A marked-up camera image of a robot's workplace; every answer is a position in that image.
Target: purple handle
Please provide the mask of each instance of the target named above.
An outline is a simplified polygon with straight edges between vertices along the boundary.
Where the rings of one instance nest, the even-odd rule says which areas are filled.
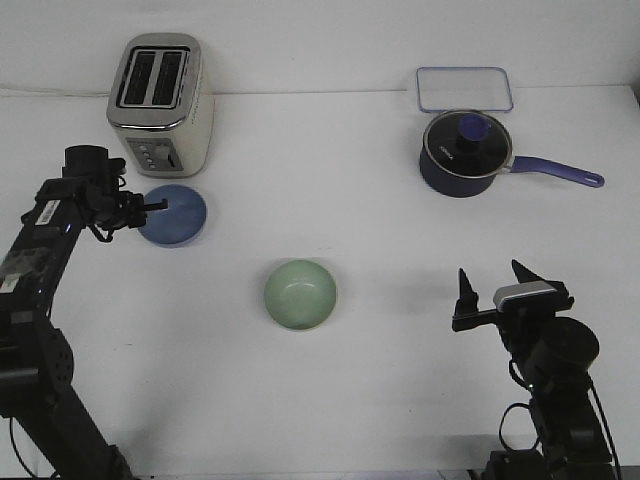
[[[546,173],[548,175],[564,178],[565,180],[571,180],[572,182],[578,182],[582,185],[594,188],[604,185],[604,178],[597,173],[587,172],[586,170],[580,170],[579,168],[552,162],[551,160],[545,160],[544,158],[517,156],[513,159],[511,171],[513,173]]]

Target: stainless steel toaster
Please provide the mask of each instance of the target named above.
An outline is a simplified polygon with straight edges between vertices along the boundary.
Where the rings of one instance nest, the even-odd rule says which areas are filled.
[[[147,33],[127,44],[107,119],[140,173],[187,177],[207,159],[213,105],[197,40]]]

